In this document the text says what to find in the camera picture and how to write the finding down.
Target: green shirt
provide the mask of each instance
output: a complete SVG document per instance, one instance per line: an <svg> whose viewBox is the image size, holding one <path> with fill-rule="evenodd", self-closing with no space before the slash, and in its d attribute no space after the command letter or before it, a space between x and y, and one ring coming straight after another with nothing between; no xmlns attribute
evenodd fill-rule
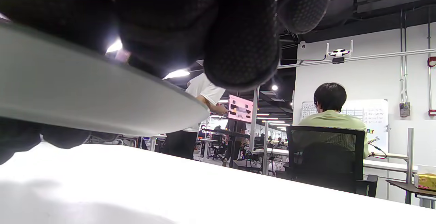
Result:
<svg viewBox="0 0 436 224"><path fill-rule="evenodd" d="M323 111L305 117L300 121L301 126L349 128L365 131L365 142L363 145L363 158L368 157L368 140L366 139L366 125L362 120L346 114L340 114L334 110Z"/></svg>

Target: electrical box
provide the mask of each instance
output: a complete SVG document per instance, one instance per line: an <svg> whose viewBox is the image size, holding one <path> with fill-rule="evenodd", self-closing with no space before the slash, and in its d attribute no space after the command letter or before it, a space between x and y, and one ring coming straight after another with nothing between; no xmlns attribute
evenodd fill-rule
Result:
<svg viewBox="0 0 436 224"><path fill-rule="evenodd" d="M401 102L400 103L400 117L409 117L410 116L410 103L409 102Z"/></svg>

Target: tissue box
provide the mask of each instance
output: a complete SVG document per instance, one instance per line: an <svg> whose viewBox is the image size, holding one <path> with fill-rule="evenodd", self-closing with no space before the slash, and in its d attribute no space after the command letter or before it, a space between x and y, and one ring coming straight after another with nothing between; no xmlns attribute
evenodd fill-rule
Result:
<svg viewBox="0 0 436 224"><path fill-rule="evenodd" d="M415 176L415 187L436 191L436 167L418 165L418 174Z"/></svg>

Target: black hair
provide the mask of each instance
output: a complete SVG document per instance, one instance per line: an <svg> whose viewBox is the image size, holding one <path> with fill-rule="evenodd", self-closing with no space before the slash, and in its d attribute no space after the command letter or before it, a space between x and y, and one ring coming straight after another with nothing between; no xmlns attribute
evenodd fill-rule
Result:
<svg viewBox="0 0 436 224"><path fill-rule="evenodd" d="M323 83L316 89L313 102L320 106L323 111L342 111L342 106L347 100L347 92L339 83Z"/></svg>

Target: black pants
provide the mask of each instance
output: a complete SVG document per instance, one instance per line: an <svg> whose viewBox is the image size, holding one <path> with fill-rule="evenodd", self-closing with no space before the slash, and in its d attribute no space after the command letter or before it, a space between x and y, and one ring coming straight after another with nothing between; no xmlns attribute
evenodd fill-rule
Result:
<svg viewBox="0 0 436 224"><path fill-rule="evenodd" d="M227 161L229 161L230 158L233 160L237 160L240 148L241 148L241 142L236 141L235 150L233 150L233 141L229 140L227 144L227 150L225 152L225 158L227 159Z"/></svg>
<svg viewBox="0 0 436 224"><path fill-rule="evenodd" d="M167 138L162 145L162 153L192 159L197 132L176 131L167 133Z"/></svg>

